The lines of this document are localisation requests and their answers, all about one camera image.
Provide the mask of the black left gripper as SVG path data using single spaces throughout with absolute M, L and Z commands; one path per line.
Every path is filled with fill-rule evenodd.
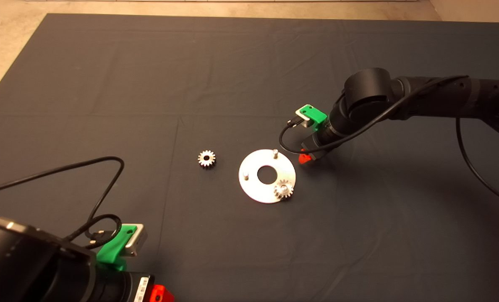
M 174 302 L 163 285 L 154 285 L 155 275 L 107 270 L 96 277 L 97 302 Z

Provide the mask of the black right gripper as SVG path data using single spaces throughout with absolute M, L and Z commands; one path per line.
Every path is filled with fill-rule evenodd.
M 338 140 L 338 136 L 328 127 L 321 126 L 319 130 L 308 136 L 302 141 L 301 147 L 303 151 L 320 148 L 324 145 L 334 143 Z M 298 162 L 305 164 L 314 162 L 326 156 L 330 152 L 329 149 L 324 151 L 316 151 L 308 154 L 299 154 Z

